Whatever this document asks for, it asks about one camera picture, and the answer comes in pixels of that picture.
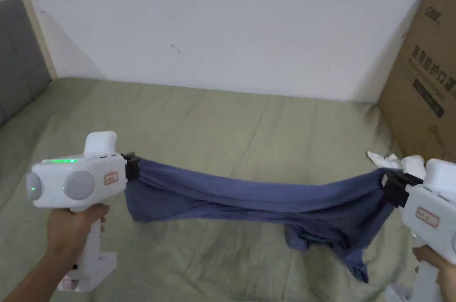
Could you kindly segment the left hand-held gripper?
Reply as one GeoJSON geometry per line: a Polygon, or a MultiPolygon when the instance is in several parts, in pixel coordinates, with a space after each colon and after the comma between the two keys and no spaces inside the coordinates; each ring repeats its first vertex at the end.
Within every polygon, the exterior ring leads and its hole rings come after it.
{"type": "MultiPolygon", "coordinates": [[[[114,131],[90,133],[82,154],[44,159],[27,174],[27,193],[38,208],[68,208],[80,212],[106,204],[139,177],[135,153],[116,151],[114,131]]],[[[117,266],[117,255],[100,250],[101,222],[90,228],[85,247],[58,285],[60,291],[90,292],[117,266]]]]}

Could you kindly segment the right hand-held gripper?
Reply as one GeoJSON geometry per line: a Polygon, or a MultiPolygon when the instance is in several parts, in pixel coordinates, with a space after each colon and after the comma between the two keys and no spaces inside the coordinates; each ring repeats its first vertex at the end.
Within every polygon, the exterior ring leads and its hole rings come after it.
{"type": "MultiPolygon", "coordinates": [[[[401,219],[416,236],[419,247],[427,245],[446,261],[456,262],[456,165],[430,159],[421,179],[409,173],[384,170],[384,198],[401,211],[401,219]]],[[[419,264],[412,288],[391,284],[386,288],[388,302],[440,302],[438,269],[427,262],[419,264]]]]}

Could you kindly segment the person's left hand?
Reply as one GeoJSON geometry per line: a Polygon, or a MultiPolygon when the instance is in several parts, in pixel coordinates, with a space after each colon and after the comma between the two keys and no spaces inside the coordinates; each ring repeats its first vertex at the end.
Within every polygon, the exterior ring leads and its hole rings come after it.
{"type": "Polygon", "coordinates": [[[109,206],[96,204],[73,213],[69,209],[52,209],[47,221],[47,250],[74,264],[81,254],[94,222],[105,221],[109,206]]]}

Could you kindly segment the person's right hand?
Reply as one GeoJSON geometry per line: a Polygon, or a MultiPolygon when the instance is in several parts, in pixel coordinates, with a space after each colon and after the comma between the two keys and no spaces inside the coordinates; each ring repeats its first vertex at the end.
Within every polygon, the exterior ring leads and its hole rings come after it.
{"type": "Polygon", "coordinates": [[[425,261],[438,271],[436,284],[439,287],[443,302],[456,301],[456,266],[446,261],[429,246],[412,249],[419,262],[425,261]]]}

